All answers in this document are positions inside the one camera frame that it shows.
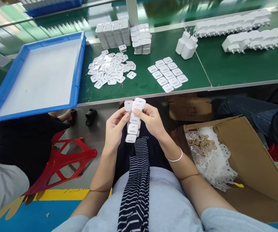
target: wrist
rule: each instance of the wrist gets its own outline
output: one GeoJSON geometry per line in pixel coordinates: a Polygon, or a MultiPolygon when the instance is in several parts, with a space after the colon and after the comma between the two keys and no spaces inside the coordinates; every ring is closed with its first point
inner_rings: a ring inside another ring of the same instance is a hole
{"type": "Polygon", "coordinates": [[[117,154],[117,147],[112,147],[112,146],[108,146],[107,144],[104,144],[102,150],[102,156],[110,156],[113,154],[117,154]]]}
{"type": "Polygon", "coordinates": [[[164,131],[158,138],[157,138],[159,143],[167,143],[168,141],[172,140],[172,138],[170,137],[170,135],[164,131]]]}

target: silver bracelet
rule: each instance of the silver bracelet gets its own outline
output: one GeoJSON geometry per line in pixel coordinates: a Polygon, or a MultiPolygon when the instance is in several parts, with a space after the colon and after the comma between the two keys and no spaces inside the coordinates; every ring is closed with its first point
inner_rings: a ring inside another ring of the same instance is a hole
{"type": "Polygon", "coordinates": [[[167,156],[165,155],[165,157],[166,157],[166,159],[168,160],[168,161],[170,161],[170,162],[176,162],[176,161],[179,161],[181,158],[182,158],[182,156],[183,156],[183,151],[182,151],[182,149],[179,147],[179,146],[177,146],[180,150],[181,150],[181,157],[179,158],[179,159],[177,159],[177,160],[169,160],[168,158],[167,158],[167,156]]]}

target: hand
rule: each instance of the hand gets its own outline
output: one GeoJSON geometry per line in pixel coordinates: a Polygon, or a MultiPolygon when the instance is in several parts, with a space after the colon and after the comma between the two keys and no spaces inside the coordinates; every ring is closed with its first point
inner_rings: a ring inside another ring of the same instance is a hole
{"type": "Polygon", "coordinates": [[[122,138],[122,130],[129,121],[130,115],[125,111],[125,107],[116,111],[106,123],[106,141],[104,150],[109,152],[117,150],[122,138]]]}
{"type": "Polygon", "coordinates": [[[167,135],[156,107],[146,103],[143,112],[134,110],[133,113],[145,122],[146,128],[156,139],[167,135]]]}

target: navy striped fabric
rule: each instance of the navy striped fabric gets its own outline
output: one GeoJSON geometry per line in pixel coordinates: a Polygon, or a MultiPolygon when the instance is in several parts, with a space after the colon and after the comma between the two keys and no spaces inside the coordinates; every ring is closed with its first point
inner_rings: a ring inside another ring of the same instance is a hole
{"type": "Polygon", "coordinates": [[[137,139],[135,156],[129,158],[129,179],[122,201],[118,232],[149,231],[149,137],[137,139]]]}

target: yellow floor line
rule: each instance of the yellow floor line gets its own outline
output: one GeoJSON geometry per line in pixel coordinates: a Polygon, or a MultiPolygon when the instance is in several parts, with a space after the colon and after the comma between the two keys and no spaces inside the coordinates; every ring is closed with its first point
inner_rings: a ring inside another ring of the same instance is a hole
{"type": "Polygon", "coordinates": [[[83,200],[89,192],[88,188],[71,188],[71,189],[48,189],[45,191],[39,201],[57,201],[57,200],[83,200]]]}

